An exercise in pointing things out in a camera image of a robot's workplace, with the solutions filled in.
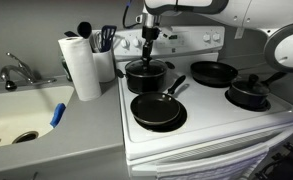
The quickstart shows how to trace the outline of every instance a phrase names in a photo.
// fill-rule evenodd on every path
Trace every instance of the gray countertop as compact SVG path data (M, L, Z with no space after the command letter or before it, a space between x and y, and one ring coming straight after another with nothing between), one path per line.
M59 77L43 88L64 85L73 86L65 77ZM0 93L5 92L3 87L0 83ZM83 154L123 152L117 79L101 84L101 89L102 96L86 102L80 101L74 91L58 126L43 137L1 146L0 172Z

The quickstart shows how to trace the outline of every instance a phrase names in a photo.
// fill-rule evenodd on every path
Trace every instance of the utensil holder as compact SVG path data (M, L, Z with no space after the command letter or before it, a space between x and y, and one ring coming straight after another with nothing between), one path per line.
M99 82L110 82L115 79L114 58L111 50L93 53Z

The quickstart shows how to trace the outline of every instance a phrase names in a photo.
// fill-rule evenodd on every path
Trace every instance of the sink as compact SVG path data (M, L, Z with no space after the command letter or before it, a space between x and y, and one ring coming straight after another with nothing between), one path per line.
M67 106L73 91L71 86L58 86L1 93L0 146L39 138L53 130L50 122L56 106Z

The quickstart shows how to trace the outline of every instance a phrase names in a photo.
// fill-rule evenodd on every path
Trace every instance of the pan handle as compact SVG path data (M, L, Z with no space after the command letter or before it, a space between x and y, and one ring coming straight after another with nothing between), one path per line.
M264 84L265 86L269 86L270 83L272 83L278 79L281 79L282 77L284 77L286 75L287 75L287 73L277 72L274 75L272 75L270 78L266 79L265 81L262 81L261 83Z
M179 85L181 85L186 79L186 76L183 75L183 76L180 76L174 83L174 85L168 89L168 94L174 94L175 93L175 90L177 89L177 87Z

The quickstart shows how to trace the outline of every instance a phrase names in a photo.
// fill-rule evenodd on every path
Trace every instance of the oven door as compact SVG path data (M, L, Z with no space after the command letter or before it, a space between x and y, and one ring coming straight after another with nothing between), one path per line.
M198 154L194 154L193 152L184 152L184 155L177 155L179 158L176 158L176 156L175 158L168 157L158 159L157 161L134 165L131 166L130 176L134 180L220 180L248 177L257 165L264 159L269 149L278 146L281 142L293 134L293 126L273 130L273 132L276 135L271 136L271 138L267 138L267 141L259 141L257 143L255 141L255 143L250 143L250 146L242 146L241 149L238 148L237 145L237 148L233 148L233 151L230 151L227 147L223 147L222 149L225 151L219 151L218 153L215 153L215 155L198 158L200 157L198 154L203 151L197 149L196 152Z

